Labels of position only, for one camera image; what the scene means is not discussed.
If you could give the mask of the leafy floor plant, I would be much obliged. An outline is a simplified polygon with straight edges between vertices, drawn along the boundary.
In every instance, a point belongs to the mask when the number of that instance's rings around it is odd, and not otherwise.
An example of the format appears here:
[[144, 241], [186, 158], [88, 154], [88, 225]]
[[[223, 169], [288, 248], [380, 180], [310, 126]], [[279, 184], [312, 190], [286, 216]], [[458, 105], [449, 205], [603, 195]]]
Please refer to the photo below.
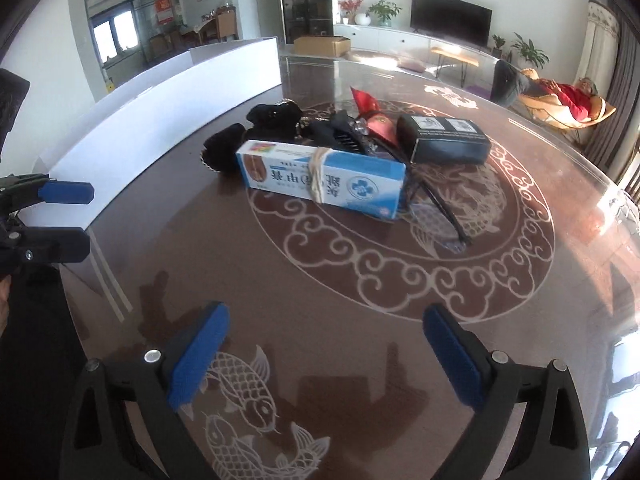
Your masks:
[[526, 66], [535, 67], [537, 70], [542, 70], [550, 61], [548, 54], [537, 48], [533, 40], [525, 39], [517, 32], [511, 48], [520, 62]]

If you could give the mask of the blue white medicine box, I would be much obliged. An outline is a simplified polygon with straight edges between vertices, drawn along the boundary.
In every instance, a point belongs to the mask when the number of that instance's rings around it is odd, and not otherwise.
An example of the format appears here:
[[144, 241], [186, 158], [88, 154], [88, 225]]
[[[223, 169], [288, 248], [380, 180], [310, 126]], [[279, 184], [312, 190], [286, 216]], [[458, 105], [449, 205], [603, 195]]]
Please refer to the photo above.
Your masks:
[[249, 188], [393, 220], [405, 185], [401, 162], [270, 141], [246, 141], [236, 152]]

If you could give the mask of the brown cardboard box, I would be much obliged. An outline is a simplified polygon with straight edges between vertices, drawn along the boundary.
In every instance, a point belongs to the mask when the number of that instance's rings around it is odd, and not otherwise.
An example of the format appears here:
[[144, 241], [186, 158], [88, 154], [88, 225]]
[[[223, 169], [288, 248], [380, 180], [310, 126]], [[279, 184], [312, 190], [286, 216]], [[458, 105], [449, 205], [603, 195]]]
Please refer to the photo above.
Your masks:
[[294, 41], [296, 55], [341, 58], [350, 51], [352, 43], [342, 36], [301, 36]]

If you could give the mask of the black velvet pouch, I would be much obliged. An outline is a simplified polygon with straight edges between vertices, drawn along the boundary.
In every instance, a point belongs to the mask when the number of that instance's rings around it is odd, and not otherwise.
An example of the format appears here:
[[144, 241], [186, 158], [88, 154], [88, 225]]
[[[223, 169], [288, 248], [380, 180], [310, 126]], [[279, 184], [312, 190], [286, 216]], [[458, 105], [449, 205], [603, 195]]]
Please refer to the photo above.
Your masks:
[[201, 161], [221, 174], [237, 174], [240, 165], [236, 152], [247, 140], [292, 143], [302, 117], [302, 110], [291, 100], [256, 105], [246, 115], [252, 126], [245, 128], [236, 122], [214, 133], [203, 144]]

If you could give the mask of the black frame eyeglasses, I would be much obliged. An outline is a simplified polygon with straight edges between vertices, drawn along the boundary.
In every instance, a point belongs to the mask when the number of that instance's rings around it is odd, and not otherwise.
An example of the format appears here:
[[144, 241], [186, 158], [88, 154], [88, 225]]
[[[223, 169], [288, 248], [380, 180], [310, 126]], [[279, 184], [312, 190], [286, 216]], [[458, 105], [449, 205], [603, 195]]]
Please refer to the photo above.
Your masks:
[[399, 211], [450, 252], [458, 254], [472, 245], [446, 200], [416, 166], [407, 167]]

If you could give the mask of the wooden dining table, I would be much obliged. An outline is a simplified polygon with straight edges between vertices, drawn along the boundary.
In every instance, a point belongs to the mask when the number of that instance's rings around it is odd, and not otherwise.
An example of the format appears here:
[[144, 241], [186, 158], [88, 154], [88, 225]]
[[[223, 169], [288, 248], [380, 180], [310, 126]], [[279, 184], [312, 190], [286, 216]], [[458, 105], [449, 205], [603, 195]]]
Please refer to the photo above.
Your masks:
[[200, 44], [238, 40], [238, 23], [234, 6], [225, 6], [213, 12], [213, 14], [193, 27], [194, 34]]

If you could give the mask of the person in red top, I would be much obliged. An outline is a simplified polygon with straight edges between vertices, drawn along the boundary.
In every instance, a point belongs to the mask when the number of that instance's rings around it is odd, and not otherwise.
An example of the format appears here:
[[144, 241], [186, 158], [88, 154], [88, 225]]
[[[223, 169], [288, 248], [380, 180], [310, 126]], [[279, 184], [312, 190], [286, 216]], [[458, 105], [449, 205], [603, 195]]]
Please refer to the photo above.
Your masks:
[[580, 78], [576, 84], [559, 84], [553, 79], [526, 75], [524, 70], [506, 61], [498, 61], [489, 97], [491, 102], [509, 107], [521, 94], [530, 98], [556, 96], [563, 106], [570, 109], [570, 114], [582, 122], [591, 114], [591, 98], [597, 94], [597, 89], [588, 77]]

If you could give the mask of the orange lounge chair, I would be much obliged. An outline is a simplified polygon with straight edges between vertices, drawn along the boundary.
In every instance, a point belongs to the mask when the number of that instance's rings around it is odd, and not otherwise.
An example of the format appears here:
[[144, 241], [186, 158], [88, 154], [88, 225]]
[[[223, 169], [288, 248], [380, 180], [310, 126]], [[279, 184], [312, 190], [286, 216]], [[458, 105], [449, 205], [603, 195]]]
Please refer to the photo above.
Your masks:
[[568, 106], [564, 106], [554, 94], [532, 98], [521, 94], [518, 99], [538, 122], [563, 130], [580, 130], [593, 127], [616, 112], [616, 108], [600, 96], [590, 99], [591, 114], [578, 122]]

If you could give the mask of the red flowers in vase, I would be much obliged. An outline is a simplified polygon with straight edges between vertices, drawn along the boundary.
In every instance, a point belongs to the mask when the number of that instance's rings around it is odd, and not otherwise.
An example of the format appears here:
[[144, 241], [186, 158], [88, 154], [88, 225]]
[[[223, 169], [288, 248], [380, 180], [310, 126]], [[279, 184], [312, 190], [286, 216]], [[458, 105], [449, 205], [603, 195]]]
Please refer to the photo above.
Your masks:
[[344, 18], [347, 24], [355, 23], [356, 14], [362, 3], [363, 0], [338, 0], [341, 17]]

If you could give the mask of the red fabric pouch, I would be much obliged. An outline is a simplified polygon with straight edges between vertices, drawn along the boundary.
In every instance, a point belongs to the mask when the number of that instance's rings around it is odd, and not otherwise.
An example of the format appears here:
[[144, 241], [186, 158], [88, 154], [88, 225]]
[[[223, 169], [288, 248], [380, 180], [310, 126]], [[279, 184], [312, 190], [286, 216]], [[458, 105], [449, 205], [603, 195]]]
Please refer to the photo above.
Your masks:
[[395, 123], [382, 112], [380, 103], [370, 93], [350, 88], [354, 98], [358, 118], [363, 119], [372, 136], [381, 139], [386, 144], [398, 148]]

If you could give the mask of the black flat television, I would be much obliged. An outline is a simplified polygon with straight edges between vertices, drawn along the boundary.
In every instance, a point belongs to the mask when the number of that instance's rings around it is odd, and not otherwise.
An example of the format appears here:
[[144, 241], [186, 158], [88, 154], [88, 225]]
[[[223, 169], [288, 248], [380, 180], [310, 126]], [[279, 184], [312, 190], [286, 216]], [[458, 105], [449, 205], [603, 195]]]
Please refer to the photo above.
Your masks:
[[463, 0], [411, 0], [410, 27], [431, 36], [485, 47], [492, 11]]

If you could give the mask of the black hair claw clip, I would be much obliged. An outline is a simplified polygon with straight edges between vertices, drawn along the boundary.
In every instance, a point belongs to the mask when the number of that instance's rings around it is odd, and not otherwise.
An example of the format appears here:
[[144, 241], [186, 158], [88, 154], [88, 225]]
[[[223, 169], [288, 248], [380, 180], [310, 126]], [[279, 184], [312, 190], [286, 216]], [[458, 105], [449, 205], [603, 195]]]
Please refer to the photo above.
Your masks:
[[356, 122], [344, 110], [334, 112], [326, 119], [303, 117], [299, 124], [299, 134], [318, 148], [360, 155], [371, 154], [370, 146], [356, 128]]

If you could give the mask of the green potted plant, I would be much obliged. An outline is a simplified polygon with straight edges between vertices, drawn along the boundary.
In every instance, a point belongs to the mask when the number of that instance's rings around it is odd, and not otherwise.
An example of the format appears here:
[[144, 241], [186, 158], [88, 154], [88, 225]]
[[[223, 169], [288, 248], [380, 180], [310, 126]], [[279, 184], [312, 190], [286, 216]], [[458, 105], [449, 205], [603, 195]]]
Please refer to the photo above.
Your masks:
[[368, 13], [373, 14], [378, 26], [390, 27], [392, 21], [401, 12], [402, 7], [397, 3], [388, 0], [378, 0], [368, 7]]

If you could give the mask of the white tv cabinet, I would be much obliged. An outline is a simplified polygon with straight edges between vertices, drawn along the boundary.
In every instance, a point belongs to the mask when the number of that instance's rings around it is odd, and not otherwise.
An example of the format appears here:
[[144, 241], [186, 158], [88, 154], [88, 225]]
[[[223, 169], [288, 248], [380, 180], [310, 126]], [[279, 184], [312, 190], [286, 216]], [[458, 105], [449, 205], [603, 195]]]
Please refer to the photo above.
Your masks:
[[434, 49], [439, 49], [446, 53], [474, 58], [477, 62], [497, 61], [491, 54], [476, 47], [456, 44], [455, 42], [428, 35], [406, 32], [393, 27], [335, 24], [333, 30], [336, 36], [348, 38], [352, 48], [356, 50], [410, 56], [410, 58], [420, 58], [422, 61], [428, 61], [432, 54], [437, 55]]

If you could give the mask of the white cardboard storage box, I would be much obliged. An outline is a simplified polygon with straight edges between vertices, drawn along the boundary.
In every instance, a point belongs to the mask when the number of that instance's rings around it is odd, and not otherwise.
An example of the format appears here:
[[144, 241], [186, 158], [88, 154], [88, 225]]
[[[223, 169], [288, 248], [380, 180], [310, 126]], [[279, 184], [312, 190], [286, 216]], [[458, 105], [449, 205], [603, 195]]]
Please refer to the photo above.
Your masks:
[[199, 128], [281, 83], [277, 40], [206, 44], [158, 64], [97, 102], [35, 170], [88, 182], [90, 204], [38, 204], [21, 211], [29, 226], [93, 220], [130, 182]]

